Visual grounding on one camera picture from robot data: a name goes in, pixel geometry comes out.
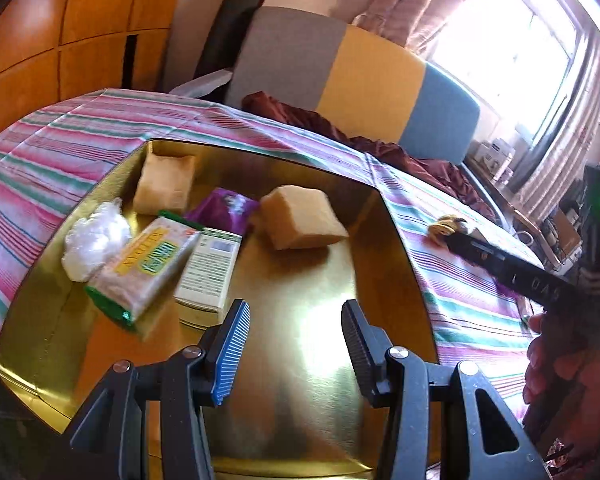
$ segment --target curtain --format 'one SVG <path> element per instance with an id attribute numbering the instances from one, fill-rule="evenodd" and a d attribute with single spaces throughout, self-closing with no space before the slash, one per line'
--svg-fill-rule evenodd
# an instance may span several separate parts
<path id="1" fill-rule="evenodd" d="M 543 221 L 584 168 L 600 122 L 600 33 L 587 38 L 587 51 L 570 106 L 551 145 L 515 201 L 530 220 Z"/>
<path id="2" fill-rule="evenodd" d="M 373 0 L 366 12 L 353 20 L 357 25 L 424 54 L 451 14 L 465 0 Z"/>

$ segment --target headboard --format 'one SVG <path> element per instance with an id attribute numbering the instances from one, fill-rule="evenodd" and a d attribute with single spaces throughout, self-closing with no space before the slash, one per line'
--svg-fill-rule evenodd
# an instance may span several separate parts
<path id="1" fill-rule="evenodd" d="M 417 158 L 461 164 L 480 116 L 460 85 L 404 48 L 334 18 L 263 7 L 225 99 L 265 91 L 315 110 L 349 137 L 396 142 Z"/>

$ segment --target yellow label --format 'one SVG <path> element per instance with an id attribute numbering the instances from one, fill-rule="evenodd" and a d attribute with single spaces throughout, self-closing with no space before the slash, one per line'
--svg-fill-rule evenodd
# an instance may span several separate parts
<path id="1" fill-rule="evenodd" d="M 160 240 L 169 232 L 164 227 L 158 227 L 154 231 L 145 234 L 131 248 L 129 248 L 124 259 L 118 264 L 115 271 L 120 276 L 125 276 L 138 260 L 155 249 Z"/>

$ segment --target striped tablecloth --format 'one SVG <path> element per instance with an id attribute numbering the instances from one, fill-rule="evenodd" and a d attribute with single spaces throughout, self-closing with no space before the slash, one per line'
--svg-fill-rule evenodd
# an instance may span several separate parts
<path id="1" fill-rule="evenodd" d="M 473 219 L 485 236 L 539 264 L 503 230 L 457 200 L 372 156 L 223 105 L 107 89 L 29 114 L 0 134 L 0 329 L 27 271 L 64 218 L 145 141 L 193 140 L 302 162 L 378 189 L 424 294 L 441 364 L 476 361 L 516 416 L 524 412 L 532 339 L 515 298 L 484 270 L 427 240 L 443 214 Z"/>

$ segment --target metal tray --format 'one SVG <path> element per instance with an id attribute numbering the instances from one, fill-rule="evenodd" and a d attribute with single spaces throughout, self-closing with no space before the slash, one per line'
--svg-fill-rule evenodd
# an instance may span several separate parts
<path id="1" fill-rule="evenodd" d="M 178 321 L 176 279 L 135 333 L 97 310 L 61 267 L 64 236 L 78 218 L 121 196 L 130 203 L 147 149 L 195 155 L 192 205 L 221 186 L 259 199 L 283 184 L 329 197 L 350 239 L 318 250 L 275 251 L 258 229 L 240 250 L 228 298 L 251 306 L 251 331 L 232 394 L 205 413 L 219 477 L 364 478 L 378 459 L 386 413 L 359 394 L 340 329 L 342 303 L 357 298 L 395 343 L 436 361 L 429 318 L 409 259 L 378 192 L 359 182 L 251 152 L 154 140 L 115 167 L 69 215 L 30 270 L 0 335 L 0 376 L 47 424 L 62 431 L 111 364 L 163 360 L 202 332 Z M 152 218 L 125 206 L 133 231 Z M 149 450 L 159 478 L 159 403 Z M 434 420 L 431 460 L 439 455 Z"/>

